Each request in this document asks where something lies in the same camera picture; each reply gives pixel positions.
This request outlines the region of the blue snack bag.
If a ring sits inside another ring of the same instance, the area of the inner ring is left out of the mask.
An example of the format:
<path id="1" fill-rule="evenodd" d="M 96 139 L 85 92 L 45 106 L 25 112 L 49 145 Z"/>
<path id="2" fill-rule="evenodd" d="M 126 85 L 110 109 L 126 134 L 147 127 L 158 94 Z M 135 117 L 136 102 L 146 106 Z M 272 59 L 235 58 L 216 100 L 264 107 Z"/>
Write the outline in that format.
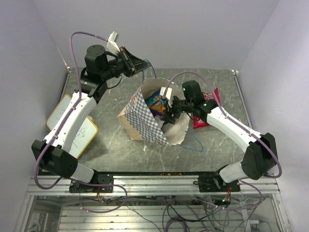
<path id="1" fill-rule="evenodd" d="M 159 95 L 150 96 L 145 100 L 148 108 L 153 111 L 162 113 L 165 110 L 166 101 L 163 100 Z"/>

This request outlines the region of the purple snack packet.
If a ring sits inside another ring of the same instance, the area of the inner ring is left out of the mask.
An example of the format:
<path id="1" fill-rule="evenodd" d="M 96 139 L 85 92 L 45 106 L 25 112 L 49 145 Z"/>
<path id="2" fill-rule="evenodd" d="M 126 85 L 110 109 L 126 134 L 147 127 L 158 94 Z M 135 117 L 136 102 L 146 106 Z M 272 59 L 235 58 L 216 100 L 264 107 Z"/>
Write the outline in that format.
<path id="1" fill-rule="evenodd" d="M 165 111 L 164 106 L 160 107 L 150 107 L 149 110 L 151 111 L 153 117 L 161 118 L 163 116 L 163 112 Z"/>

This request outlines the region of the blue checkered paper bag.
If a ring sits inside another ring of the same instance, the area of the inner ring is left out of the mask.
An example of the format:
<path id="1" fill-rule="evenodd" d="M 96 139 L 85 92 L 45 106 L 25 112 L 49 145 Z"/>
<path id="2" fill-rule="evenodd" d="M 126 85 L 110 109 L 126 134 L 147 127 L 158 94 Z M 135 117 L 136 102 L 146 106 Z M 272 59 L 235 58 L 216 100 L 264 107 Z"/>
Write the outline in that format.
<path id="1" fill-rule="evenodd" d="M 157 145 L 173 146 L 179 145 L 182 148 L 202 152 L 200 149 L 182 145 L 189 132 L 190 117 L 186 114 L 176 119 L 175 124 L 166 123 L 160 117 L 154 116 L 147 104 L 147 99 L 154 96 L 154 99 L 161 101 L 160 91 L 165 88 L 169 80 L 164 78 L 149 78 L 143 81 L 135 93 L 131 96 L 117 119 L 127 131 L 133 141 L 143 140 Z"/>

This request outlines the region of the small whiteboard yellow frame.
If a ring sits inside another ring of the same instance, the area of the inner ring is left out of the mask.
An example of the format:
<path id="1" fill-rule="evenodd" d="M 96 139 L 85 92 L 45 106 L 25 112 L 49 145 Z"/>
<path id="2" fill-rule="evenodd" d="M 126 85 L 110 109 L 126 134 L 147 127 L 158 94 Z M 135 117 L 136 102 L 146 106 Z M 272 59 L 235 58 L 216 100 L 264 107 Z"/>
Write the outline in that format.
<path id="1" fill-rule="evenodd" d="M 46 125 L 50 130 L 52 130 L 55 127 L 55 125 L 64 114 L 70 102 L 71 102 L 71 96 L 69 94 L 65 94 L 59 101 L 58 105 L 55 107 L 55 109 L 53 110 L 53 112 L 50 114 L 50 116 L 46 121 Z M 94 123 L 93 118 L 87 116 L 87 118 L 84 120 L 83 124 L 81 125 L 81 127 L 79 128 L 79 130 L 75 135 L 69 153 L 78 159 L 84 152 L 86 147 L 93 140 L 93 138 L 96 136 L 97 132 L 98 127 Z"/>

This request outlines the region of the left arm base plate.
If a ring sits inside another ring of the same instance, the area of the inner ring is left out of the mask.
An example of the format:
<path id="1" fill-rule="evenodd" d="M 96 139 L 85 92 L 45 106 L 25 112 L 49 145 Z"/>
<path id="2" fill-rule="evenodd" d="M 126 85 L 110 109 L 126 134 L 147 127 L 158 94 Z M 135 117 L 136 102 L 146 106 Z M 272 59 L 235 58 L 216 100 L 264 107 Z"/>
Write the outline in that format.
<path id="1" fill-rule="evenodd" d="M 109 174 L 95 174 L 90 183 L 82 183 L 81 181 L 71 181 L 70 193 L 112 193 L 114 178 Z"/>

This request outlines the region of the aluminium frame rail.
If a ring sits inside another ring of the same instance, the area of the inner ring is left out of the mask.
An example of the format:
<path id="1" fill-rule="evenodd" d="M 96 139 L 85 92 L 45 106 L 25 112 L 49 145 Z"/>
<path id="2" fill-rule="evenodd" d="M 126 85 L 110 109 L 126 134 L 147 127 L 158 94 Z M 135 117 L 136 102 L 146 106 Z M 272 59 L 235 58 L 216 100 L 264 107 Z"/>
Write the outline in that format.
<path id="1" fill-rule="evenodd" d="M 164 195 L 201 195 L 207 194 L 199 191 L 199 187 L 194 185 L 198 176 L 115 176 L 114 184 L 123 186 L 129 196 L 164 196 Z M 41 176 L 39 181 L 44 186 L 49 186 L 57 180 L 56 176 Z M 257 181 L 245 179 L 261 193 L 272 194 L 280 193 L 278 184 L 275 179 L 262 177 Z M 36 196 L 95 196 L 95 193 L 70 193 L 70 180 L 62 179 L 50 190 L 43 190 L 36 186 L 33 178 L 30 179 L 27 195 Z M 240 183 L 240 191 L 232 192 L 235 195 L 240 194 L 258 194 L 258 191 L 249 185 Z M 102 193 L 107 196 L 124 196 L 125 192 L 119 187 L 113 187 L 112 193 Z"/>

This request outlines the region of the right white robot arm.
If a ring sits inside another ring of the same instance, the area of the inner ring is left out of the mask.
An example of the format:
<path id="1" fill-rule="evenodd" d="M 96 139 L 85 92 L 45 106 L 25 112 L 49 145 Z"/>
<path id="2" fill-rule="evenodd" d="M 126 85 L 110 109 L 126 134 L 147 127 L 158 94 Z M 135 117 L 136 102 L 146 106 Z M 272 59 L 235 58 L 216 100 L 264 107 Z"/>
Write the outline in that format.
<path id="1" fill-rule="evenodd" d="M 181 114 L 192 114 L 223 132 L 244 152 L 241 161 L 218 170 L 218 176 L 213 179 L 216 190 L 224 191 L 230 182 L 243 178 L 258 180 L 277 165 L 278 155 L 273 135 L 261 134 L 245 126 L 225 111 L 215 98 L 205 99 L 197 81 L 187 81 L 182 88 L 183 99 L 179 99 L 169 87 L 160 89 L 160 95 L 166 101 L 162 120 L 175 124 Z"/>

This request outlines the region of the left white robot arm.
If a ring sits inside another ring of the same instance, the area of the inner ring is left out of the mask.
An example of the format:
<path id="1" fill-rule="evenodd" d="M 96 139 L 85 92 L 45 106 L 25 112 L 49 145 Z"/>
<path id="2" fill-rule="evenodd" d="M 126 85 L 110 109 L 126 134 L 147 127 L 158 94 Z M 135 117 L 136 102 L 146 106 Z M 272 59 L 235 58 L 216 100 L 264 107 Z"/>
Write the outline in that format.
<path id="1" fill-rule="evenodd" d="M 86 67 L 79 73 L 78 85 L 71 103 L 56 126 L 41 141 L 35 140 L 31 146 L 36 159 L 34 180 L 38 181 L 39 169 L 81 183 L 88 192 L 98 188 L 98 172 L 81 164 L 70 154 L 73 140 L 88 114 L 97 106 L 108 89 L 107 81 L 122 75 L 132 77 L 149 68 L 149 62 L 140 59 L 120 47 L 113 54 L 102 45 L 92 45 L 85 55 Z"/>

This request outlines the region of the red chips bag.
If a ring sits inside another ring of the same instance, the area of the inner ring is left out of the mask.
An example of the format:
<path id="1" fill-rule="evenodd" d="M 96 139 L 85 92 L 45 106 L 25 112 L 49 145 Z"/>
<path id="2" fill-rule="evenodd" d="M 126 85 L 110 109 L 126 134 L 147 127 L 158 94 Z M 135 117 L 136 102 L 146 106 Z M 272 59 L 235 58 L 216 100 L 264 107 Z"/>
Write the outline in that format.
<path id="1" fill-rule="evenodd" d="M 216 88 L 214 90 L 214 94 L 213 93 L 205 93 L 202 92 L 205 101 L 210 102 L 211 104 L 211 108 L 207 107 L 207 111 L 202 110 L 202 118 L 199 118 L 197 116 L 193 116 L 193 129 L 198 129 L 198 128 L 202 128 L 202 127 L 207 127 L 209 126 L 209 123 L 207 122 L 207 113 L 211 112 L 211 109 L 217 107 L 217 104 L 215 105 L 215 97 L 217 97 L 218 101 L 221 102 L 220 97 L 219 97 L 219 89 Z"/>

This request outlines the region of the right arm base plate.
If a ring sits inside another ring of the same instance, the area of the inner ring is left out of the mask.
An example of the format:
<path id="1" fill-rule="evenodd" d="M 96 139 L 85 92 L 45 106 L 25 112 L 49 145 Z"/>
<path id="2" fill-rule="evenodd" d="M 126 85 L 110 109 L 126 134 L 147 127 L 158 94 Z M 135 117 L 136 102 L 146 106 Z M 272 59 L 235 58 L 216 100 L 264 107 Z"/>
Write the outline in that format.
<path id="1" fill-rule="evenodd" d="M 206 172 L 199 175 L 197 181 L 193 182 L 198 186 L 199 192 L 240 192 L 239 182 L 237 180 L 226 183 L 216 172 Z"/>

